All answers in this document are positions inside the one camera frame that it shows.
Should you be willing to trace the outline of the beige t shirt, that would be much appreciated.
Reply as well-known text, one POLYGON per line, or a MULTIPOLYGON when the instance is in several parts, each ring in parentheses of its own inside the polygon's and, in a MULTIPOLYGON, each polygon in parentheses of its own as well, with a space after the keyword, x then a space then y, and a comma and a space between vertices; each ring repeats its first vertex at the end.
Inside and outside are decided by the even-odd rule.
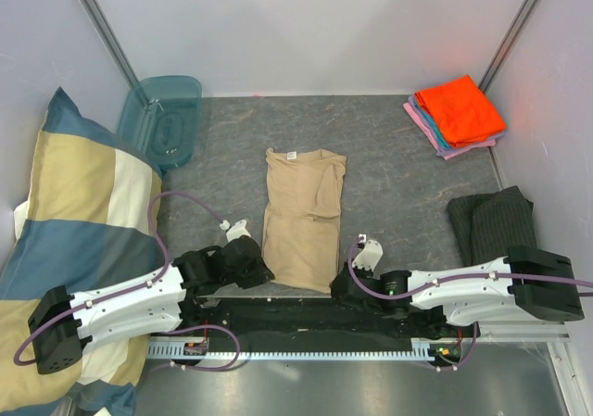
POLYGON ((264 262, 276 283, 327 294, 338 272, 347 158, 325 149, 268 148, 266 162, 264 262))

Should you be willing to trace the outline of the blue plastic bin lid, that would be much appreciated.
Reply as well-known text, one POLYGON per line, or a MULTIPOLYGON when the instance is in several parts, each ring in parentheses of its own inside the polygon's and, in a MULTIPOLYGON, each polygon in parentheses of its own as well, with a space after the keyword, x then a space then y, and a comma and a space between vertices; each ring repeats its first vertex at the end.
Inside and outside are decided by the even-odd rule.
POLYGON ((117 135, 160 170, 178 169, 191 159, 200 125, 201 83, 167 75, 139 81, 128 93, 117 135))

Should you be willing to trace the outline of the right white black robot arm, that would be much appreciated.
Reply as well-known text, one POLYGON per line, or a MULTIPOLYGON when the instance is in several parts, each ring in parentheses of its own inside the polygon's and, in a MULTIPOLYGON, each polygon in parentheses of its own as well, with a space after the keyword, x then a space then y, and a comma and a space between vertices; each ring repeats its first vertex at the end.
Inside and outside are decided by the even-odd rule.
POLYGON ((330 284, 334 300, 396 320, 424 318, 434 335, 487 321, 581 321, 585 314, 571 261, 529 246, 453 270, 389 271, 359 266, 360 249, 330 284))

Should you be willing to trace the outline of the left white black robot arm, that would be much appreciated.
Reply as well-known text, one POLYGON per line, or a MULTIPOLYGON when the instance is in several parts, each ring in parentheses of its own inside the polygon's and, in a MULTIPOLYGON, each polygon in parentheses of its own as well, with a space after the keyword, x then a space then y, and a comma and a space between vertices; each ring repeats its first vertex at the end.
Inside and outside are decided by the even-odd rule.
POLYGON ((112 342, 149 335, 197 335, 217 330, 203 317, 209 295, 274 278, 259 244, 240 236, 226 246, 188 251, 166 268, 107 288, 71 294, 49 290, 28 320, 34 364, 41 375, 61 372, 112 342))

